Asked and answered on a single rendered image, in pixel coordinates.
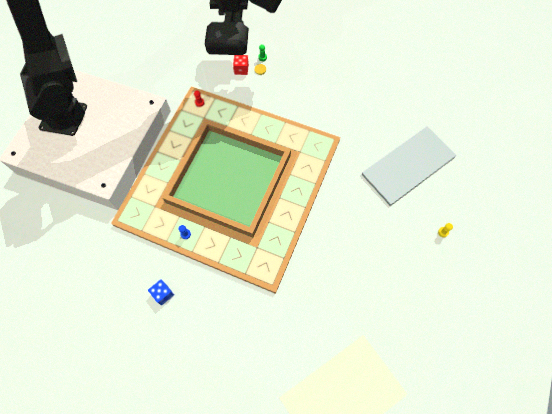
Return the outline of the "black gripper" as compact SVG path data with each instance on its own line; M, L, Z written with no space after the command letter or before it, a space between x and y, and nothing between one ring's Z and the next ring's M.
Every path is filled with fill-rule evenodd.
M210 0L210 9L219 9L224 21L212 21L207 25L205 36L206 52L215 55L244 55L247 52L249 28L242 21L242 0Z

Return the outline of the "red pawn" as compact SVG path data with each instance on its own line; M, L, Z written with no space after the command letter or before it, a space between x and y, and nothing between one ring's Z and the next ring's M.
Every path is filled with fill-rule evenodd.
M201 99L201 97L200 97L200 92L199 92L199 91L195 91L194 96L196 97L196 98L195 98L195 106L196 106L196 107L199 107L199 108L202 107L202 106L204 105L204 101L203 101L203 99Z

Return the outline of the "blue pawn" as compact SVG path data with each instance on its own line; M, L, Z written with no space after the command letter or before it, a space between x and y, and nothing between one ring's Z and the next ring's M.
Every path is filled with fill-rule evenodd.
M180 236L182 239L186 240L186 239L189 239L190 236L191 236L191 233L188 229L186 229L186 227L184 225L180 225L178 227L178 231L180 232Z

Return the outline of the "yellow pawn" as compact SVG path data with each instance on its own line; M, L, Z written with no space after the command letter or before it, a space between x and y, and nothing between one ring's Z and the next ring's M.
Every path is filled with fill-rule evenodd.
M453 225L450 224L450 223L447 223L445 224L444 227L441 227L439 229L439 236L442 237L442 238L445 238L448 236L449 234L449 231L451 231L453 229Z

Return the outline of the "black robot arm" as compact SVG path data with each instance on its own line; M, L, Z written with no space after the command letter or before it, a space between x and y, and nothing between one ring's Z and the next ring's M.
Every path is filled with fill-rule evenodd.
M88 106L72 93L78 80L63 34L49 32L39 0L6 1L22 39L20 78L30 115L42 120L42 132L74 136Z

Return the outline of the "blue die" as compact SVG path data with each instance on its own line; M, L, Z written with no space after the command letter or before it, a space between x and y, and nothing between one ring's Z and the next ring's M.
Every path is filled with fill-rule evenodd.
M167 286L167 284L160 280L159 282L156 282L153 286L151 286L148 291L153 296L153 298L159 303L160 305L163 305L165 302L167 302L171 297L173 297L175 294L174 292Z

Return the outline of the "red die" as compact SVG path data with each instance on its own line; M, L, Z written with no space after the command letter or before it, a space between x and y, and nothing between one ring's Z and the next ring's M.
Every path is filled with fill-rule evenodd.
M248 75L248 55L234 55L233 71L234 75Z

